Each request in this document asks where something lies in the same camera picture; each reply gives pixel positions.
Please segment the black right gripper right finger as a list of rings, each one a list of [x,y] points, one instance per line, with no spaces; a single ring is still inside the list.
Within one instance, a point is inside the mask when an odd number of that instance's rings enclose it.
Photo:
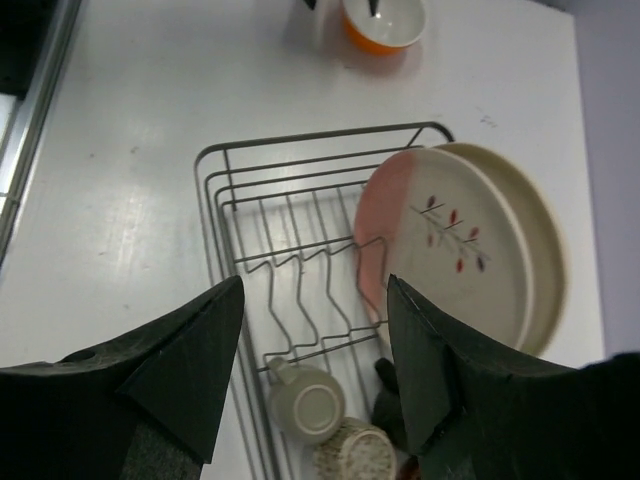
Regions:
[[[639,356],[582,368],[507,347],[391,277],[408,445],[426,479],[635,479]]]

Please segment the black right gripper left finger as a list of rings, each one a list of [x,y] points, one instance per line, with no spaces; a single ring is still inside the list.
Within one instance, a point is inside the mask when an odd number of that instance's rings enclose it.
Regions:
[[[232,276],[67,355],[1,371],[5,479],[197,479],[219,432],[244,316]]]

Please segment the orange and white bowl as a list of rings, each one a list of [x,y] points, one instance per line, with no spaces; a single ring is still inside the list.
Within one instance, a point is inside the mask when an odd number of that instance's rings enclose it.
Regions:
[[[414,45],[427,24],[423,1],[377,1],[371,13],[369,1],[341,1],[343,26],[348,39],[373,55],[390,55]]]

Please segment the dark brown mug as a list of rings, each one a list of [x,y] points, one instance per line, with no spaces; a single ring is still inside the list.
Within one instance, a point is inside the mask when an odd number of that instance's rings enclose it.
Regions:
[[[397,449],[408,453],[407,433],[394,365],[387,358],[380,358],[375,362],[374,368],[382,389],[374,402],[371,423],[383,430]]]

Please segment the beige small bowl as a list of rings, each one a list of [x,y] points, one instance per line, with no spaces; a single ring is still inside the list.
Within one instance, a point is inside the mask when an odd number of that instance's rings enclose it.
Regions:
[[[362,420],[345,417],[336,433],[313,452],[317,479],[394,479],[395,449],[386,433]]]

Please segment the grey-green ceramic cup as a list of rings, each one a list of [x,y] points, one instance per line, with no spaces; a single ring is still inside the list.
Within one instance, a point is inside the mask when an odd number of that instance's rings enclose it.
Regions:
[[[272,358],[275,377],[268,396],[269,413],[282,432],[305,445],[331,438],[345,417],[346,400],[338,381],[326,371]]]

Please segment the pink and cream plate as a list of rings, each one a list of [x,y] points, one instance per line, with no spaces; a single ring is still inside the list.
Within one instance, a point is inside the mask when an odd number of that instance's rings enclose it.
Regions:
[[[387,281],[396,276],[454,318],[523,348],[533,318],[531,255],[505,196],[470,162],[437,149],[392,155],[366,182],[353,239],[357,286],[384,342]]]

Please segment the green and cream plate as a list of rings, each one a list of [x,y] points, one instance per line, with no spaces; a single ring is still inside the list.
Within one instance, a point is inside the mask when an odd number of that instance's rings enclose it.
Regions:
[[[514,210],[532,258],[534,305],[532,324],[522,350],[541,354],[560,323],[569,286],[564,242],[552,209],[520,168],[482,146],[452,142],[437,147],[479,168],[506,197]]]

